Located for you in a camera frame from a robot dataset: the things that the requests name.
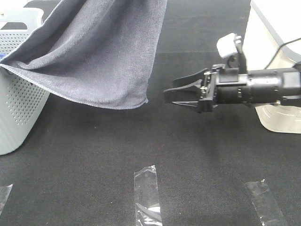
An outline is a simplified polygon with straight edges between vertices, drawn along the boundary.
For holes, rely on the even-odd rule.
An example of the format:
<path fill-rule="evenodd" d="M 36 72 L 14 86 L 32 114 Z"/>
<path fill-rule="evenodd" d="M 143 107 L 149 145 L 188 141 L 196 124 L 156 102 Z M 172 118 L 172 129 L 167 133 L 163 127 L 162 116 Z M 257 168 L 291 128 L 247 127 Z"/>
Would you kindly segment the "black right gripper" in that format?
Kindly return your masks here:
<path fill-rule="evenodd" d="M 173 80 L 173 88 L 163 91 L 164 101 L 197 110 L 212 112 L 222 104 L 248 103 L 248 74 L 223 64 Z"/>

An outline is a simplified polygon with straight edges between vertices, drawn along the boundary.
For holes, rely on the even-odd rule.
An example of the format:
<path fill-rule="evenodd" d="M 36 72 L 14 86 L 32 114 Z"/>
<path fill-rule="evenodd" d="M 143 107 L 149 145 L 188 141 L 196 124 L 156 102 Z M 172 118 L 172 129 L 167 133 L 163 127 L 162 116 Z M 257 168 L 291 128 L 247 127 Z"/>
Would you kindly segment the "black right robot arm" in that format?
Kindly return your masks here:
<path fill-rule="evenodd" d="M 193 75 L 173 80 L 163 92 L 167 103 L 187 107 L 197 113 L 212 112 L 222 104 L 301 105 L 301 65 L 290 68 L 241 72 L 216 64 Z"/>

